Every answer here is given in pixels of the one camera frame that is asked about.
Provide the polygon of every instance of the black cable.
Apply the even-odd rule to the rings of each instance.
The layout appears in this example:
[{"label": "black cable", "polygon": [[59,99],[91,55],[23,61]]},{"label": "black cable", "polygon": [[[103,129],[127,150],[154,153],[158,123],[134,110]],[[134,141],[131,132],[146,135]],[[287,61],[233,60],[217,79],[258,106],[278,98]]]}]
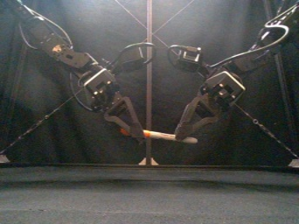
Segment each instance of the black cable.
[{"label": "black cable", "polygon": [[79,103],[79,105],[90,112],[95,112],[95,110],[92,108],[90,108],[80,100],[80,98],[78,97],[78,94],[75,93],[75,89],[74,89],[74,85],[72,85],[72,73],[70,73],[70,89],[71,89],[71,92],[72,92],[72,95]]},{"label": "black cable", "polygon": [[185,45],[171,45],[171,46],[169,47],[169,50],[167,50],[167,59],[169,59],[171,65],[175,67],[174,60],[173,60],[173,57],[171,57],[171,51],[173,51],[174,49],[187,50],[187,46],[185,46]]},{"label": "black cable", "polygon": [[23,26],[22,26],[20,23],[19,23],[19,30],[20,30],[20,34],[22,34],[22,38],[23,38],[23,42],[26,43],[26,45],[27,45],[31,49],[34,49],[34,50],[39,50],[39,48],[38,48],[36,46],[32,46],[32,45],[30,44],[30,41],[27,40],[27,38],[26,38],[26,36],[24,36],[24,28],[23,28]]},{"label": "black cable", "polygon": [[113,62],[108,63],[107,65],[107,69],[111,69],[113,66],[118,63],[118,61],[121,60],[121,58],[123,57],[125,53],[127,51],[130,51],[131,49],[137,48],[137,47],[143,47],[143,46],[147,46],[147,47],[153,47],[154,48],[154,56],[151,59],[149,59],[146,62],[145,62],[145,65],[147,65],[150,62],[153,62],[154,58],[155,58],[155,55],[157,55],[157,49],[155,49],[155,45],[153,43],[137,43],[137,44],[133,44],[133,45],[129,45],[123,51],[119,53],[118,57],[113,60]]},{"label": "black cable", "polygon": [[[39,14],[35,10],[32,10],[32,9],[28,8],[27,6],[24,6],[24,7],[28,9],[28,11],[32,12],[32,14],[34,14],[35,16],[42,17],[42,18],[43,18],[51,25],[54,25],[54,26],[60,30],[60,32],[62,32],[63,35],[64,35],[64,37],[62,37],[62,38],[63,38],[63,39],[67,39],[67,42],[70,43],[70,49],[72,49],[71,37],[70,37],[68,33],[63,30],[63,28],[62,28],[58,24],[55,24],[47,17],[44,17],[42,14]],[[34,50],[39,50],[39,47],[36,47],[36,46],[34,46],[34,45],[30,44],[30,41],[27,40],[27,37],[24,36],[24,29],[23,29],[23,27],[22,27],[22,24],[19,24],[19,30],[20,30],[20,34],[22,34],[22,37],[23,37],[23,42],[27,44],[27,46],[28,46],[31,49],[34,49]]]},{"label": "black cable", "polygon": [[221,61],[219,63],[217,63],[215,65],[210,66],[210,68],[217,68],[217,67],[221,67],[222,65],[225,65],[227,62],[235,60],[235,59],[239,59],[239,58],[243,58],[243,57],[247,57],[249,55],[254,54],[254,53],[261,53],[271,48],[274,48],[275,46],[278,46],[283,40],[286,39],[287,35],[290,34],[290,29],[286,25],[267,25],[266,24],[266,28],[267,29],[283,29],[285,30],[285,35],[282,36],[281,39],[278,39],[274,43],[271,43],[270,45],[265,46],[265,47],[261,47],[259,49],[254,50],[254,51],[250,51],[250,52],[243,52],[238,55],[234,55],[233,57],[225,59],[223,61]]}]

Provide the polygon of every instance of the metal rod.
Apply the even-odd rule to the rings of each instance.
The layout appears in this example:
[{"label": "metal rod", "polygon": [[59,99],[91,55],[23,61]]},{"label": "metal rod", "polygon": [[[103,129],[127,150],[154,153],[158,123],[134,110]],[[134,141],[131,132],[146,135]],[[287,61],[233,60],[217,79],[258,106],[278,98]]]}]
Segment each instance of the metal rod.
[{"label": "metal rod", "polygon": [[[38,8],[38,4],[39,4],[38,1],[32,1],[32,9]],[[18,26],[15,27],[15,30],[16,32],[14,33],[14,35],[19,32]],[[11,81],[12,84],[11,83],[8,84],[11,85],[7,91],[8,92],[7,94],[10,95],[10,100],[8,100],[8,103],[6,103],[7,105],[4,104],[4,106],[7,107],[4,108],[4,119],[7,120],[7,125],[4,127],[4,132],[3,132],[3,137],[6,142],[8,142],[8,138],[11,134],[12,119],[15,116],[15,103],[16,103],[16,98],[19,95],[20,82],[22,82],[22,78],[24,74],[24,64],[26,64],[27,53],[28,53],[28,47],[26,43],[23,43],[22,51],[20,51],[20,55],[18,59],[16,70],[14,69],[12,62],[10,66],[10,74],[12,74],[14,70],[15,70],[15,74],[12,75],[14,76],[12,79],[8,77],[8,82]]]},{"label": "metal rod", "polygon": [[[153,43],[154,36],[154,2],[147,0],[147,42]],[[153,58],[153,48],[147,48],[147,58]],[[153,63],[147,65],[146,84],[146,129],[153,130]],[[146,165],[153,164],[153,140],[146,139]]]},{"label": "metal rod", "polygon": [[[270,0],[265,0],[265,8],[266,8],[266,19],[271,20],[274,18],[274,13],[271,9],[271,3]],[[283,67],[283,60],[282,60],[282,54],[279,53],[275,55],[275,67],[277,67],[277,73],[278,73],[278,79],[282,89],[282,97],[285,102],[285,114],[286,114],[286,122],[290,132],[290,138],[291,138],[291,144],[295,151],[298,151],[298,134],[295,129],[295,117],[293,114],[293,107],[291,107],[291,100],[290,100],[290,91],[286,84],[286,71]]]}]

